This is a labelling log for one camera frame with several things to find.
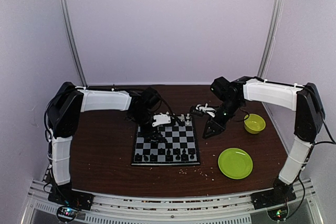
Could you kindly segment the black bishop piece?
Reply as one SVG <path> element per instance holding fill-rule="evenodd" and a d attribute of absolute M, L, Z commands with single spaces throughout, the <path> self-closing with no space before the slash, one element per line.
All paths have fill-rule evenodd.
<path fill-rule="evenodd" d="M 155 162 L 156 161 L 156 156 L 154 154 L 150 155 L 150 161 Z"/>
<path fill-rule="evenodd" d="M 181 160 L 181 150 L 179 148 L 175 149 L 175 154 L 176 154 L 176 160 L 180 161 Z"/>

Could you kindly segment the black king piece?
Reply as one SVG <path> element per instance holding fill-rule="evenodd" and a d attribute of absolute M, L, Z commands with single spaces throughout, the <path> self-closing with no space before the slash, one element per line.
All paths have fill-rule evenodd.
<path fill-rule="evenodd" d="M 166 155 L 165 155 L 165 161 L 166 162 L 172 162 L 173 161 L 173 156 L 171 154 L 171 150 L 167 149 Z"/>

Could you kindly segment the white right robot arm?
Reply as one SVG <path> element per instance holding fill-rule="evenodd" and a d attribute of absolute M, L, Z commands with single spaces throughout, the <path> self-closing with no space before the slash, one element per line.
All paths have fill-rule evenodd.
<path fill-rule="evenodd" d="M 228 121 L 247 102 L 261 102 L 267 106 L 281 138 L 290 134 L 280 127 L 292 122 L 292 145 L 287 148 L 288 157 L 274 181 L 274 188 L 269 192 L 272 203 L 281 203 L 289 196 L 290 187 L 307 165 L 325 123 L 325 110 L 317 85 L 313 82 L 289 84 L 243 76 L 233 81 L 218 77 L 209 89 L 220 100 L 220 105 L 198 104 L 190 108 L 193 115 L 208 116 L 203 138 L 223 133 Z M 280 109 L 287 109 L 292 120 L 276 120 L 275 111 Z"/>

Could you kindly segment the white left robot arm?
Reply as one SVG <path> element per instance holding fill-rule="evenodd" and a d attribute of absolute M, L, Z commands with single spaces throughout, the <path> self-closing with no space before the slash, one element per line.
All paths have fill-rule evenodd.
<path fill-rule="evenodd" d="M 76 197 L 72 190 L 70 155 L 81 117 L 91 111 L 122 111 L 149 134 L 155 134 L 153 108 L 161 102 L 154 88 L 93 89 L 64 82 L 45 110 L 53 192 L 64 205 Z"/>

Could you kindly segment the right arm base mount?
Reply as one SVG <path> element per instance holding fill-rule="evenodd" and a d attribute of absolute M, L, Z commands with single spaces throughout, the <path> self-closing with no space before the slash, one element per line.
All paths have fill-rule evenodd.
<path fill-rule="evenodd" d="M 295 199 L 293 183 L 288 185 L 279 178 L 275 179 L 272 189 L 251 194 L 254 209 L 271 208 L 268 210 L 268 217 L 277 222 L 285 221 L 289 217 L 288 202 Z"/>

